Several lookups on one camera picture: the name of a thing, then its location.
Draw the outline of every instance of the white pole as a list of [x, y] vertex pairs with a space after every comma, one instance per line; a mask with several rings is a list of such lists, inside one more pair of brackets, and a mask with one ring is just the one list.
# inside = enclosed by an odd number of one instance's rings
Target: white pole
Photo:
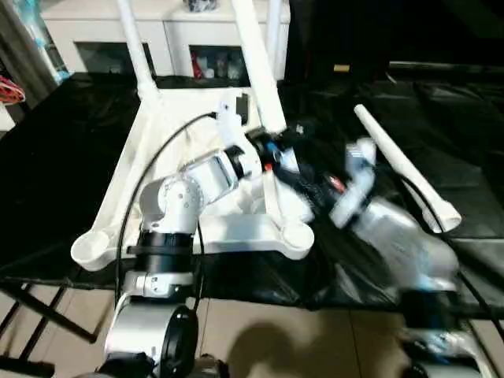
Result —
[[278, 51], [278, 36], [280, 35], [281, 13], [282, 0], [269, 0], [266, 50], [268, 51], [269, 65], [271, 65], [273, 77], [275, 77], [276, 52]]
[[262, 42], [254, 4], [252, 0], [232, 0], [232, 5], [242, 41], [246, 71], [258, 104], [262, 125], [270, 133], [280, 133], [286, 128], [284, 112], [269, 66], [265, 44]]
[[137, 88], [140, 100], [145, 97], [156, 95], [158, 88], [150, 75], [149, 65], [145, 52], [143, 51], [142, 40], [136, 27], [132, 6], [129, 0], [117, 0], [119, 6], [120, 21], [123, 25], [126, 43], [128, 44], [129, 56], [135, 70]]
[[434, 232], [447, 232], [456, 228], [460, 224], [462, 217], [453, 205], [441, 198], [438, 192], [435, 191], [431, 184], [422, 176], [418, 169], [406, 157], [397, 144], [394, 143], [392, 138], [385, 132], [385, 130], [382, 129], [380, 124], [363, 105], [359, 104], [355, 106], [354, 112], [357, 114], [357, 117], [371, 135], [376, 145], [380, 148], [380, 151], [384, 154], [392, 168], [396, 172], [401, 173], [403, 176], [410, 179], [411, 182], [420, 189], [425, 199], [427, 199], [427, 201], [431, 204], [440, 220], [441, 225], [443, 226], [443, 230], [439, 230], [439, 226], [435, 221], [434, 216], [425, 205], [423, 199], [420, 198], [417, 193], [408, 186], [408, 184], [406, 184], [409, 192], [422, 209], [424, 219], [431, 230]]

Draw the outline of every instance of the red wire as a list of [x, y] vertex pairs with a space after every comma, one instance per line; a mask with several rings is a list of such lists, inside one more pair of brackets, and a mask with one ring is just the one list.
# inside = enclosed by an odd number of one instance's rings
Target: red wire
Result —
[[5, 77], [0, 76], [0, 102], [12, 105], [22, 101], [24, 101], [23, 89]]

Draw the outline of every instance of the floor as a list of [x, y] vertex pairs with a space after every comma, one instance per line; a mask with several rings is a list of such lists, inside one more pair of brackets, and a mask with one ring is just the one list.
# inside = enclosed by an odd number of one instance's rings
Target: floor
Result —
[[[56, 288], [38, 286], [32, 293], [49, 303]], [[0, 319], [13, 304], [0, 295]], [[103, 343], [111, 320], [113, 295], [109, 291], [68, 290], [58, 310], [89, 331], [98, 341], [87, 344], [49, 324], [34, 349], [32, 361], [56, 365], [56, 378], [92, 372], [102, 363]], [[202, 300], [198, 316], [198, 354], [210, 353], [228, 361], [233, 378], [386, 378], [397, 377], [406, 357], [395, 343], [399, 316], [365, 311], [309, 312], [279, 306]], [[39, 317], [22, 309], [0, 341], [0, 353], [16, 357]], [[504, 345], [491, 324], [474, 321], [504, 372]], [[1, 378], [22, 377], [0, 372]]]

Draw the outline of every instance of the black plastic sheet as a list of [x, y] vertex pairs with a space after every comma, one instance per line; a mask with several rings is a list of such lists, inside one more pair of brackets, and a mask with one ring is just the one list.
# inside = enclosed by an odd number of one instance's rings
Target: black plastic sheet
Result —
[[[229, 85], [184, 78], [157, 82], [177, 88]], [[503, 92], [499, 85], [407, 81], [357, 89], [343, 81], [324, 90], [280, 86], [289, 127], [304, 130], [295, 146], [299, 160], [344, 180], [345, 145], [366, 135], [353, 105], [368, 107], [462, 214], [462, 224], [448, 237], [469, 278], [502, 313]], [[0, 280], [113, 287], [112, 265], [85, 272], [69, 251], [94, 221], [138, 105], [131, 78], [75, 75], [0, 140]], [[419, 215], [381, 155], [374, 194]], [[323, 217], [312, 227], [315, 246], [301, 261], [277, 252], [205, 256], [204, 295], [310, 309], [395, 309], [394, 283], [373, 248]], [[463, 303], [455, 310], [484, 316], [467, 290], [461, 293]]]

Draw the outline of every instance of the white plastic stand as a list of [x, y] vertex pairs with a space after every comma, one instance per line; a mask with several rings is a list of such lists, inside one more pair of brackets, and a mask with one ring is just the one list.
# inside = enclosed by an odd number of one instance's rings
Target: white plastic stand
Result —
[[382, 129], [380, 124], [378, 124], [375, 118], [363, 105], [355, 106], [354, 112], [364, 125], [365, 129], [371, 135], [376, 145], [380, 148], [380, 151], [384, 154], [392, 168], [396, 172], [399, 172], [410, 179], [411, 182], [420, 189], [424, 197], [436, 211], [437, 217], [443, 226], [443, 230], [439, 229], [434, 216], [425, 205], [424, 200], [419, 198], [417, 193], [415, 193], [415, 191], [406, 184], [406, 187], [415, 199], [415, 202], [417, 202], [419, 207], [422, 209], [424, 219], [431, 230], [439, 233], [441, 231], [447, 232], [456, 228], [460, 224], [462, 217], [453, 205], [441, 198], [438, 192], [435, 191], [425, 177], [422, 176], [411, 160], [406, 157], [397, 144], [394, 143], [392, 138], [385, 132], [385, 130]]

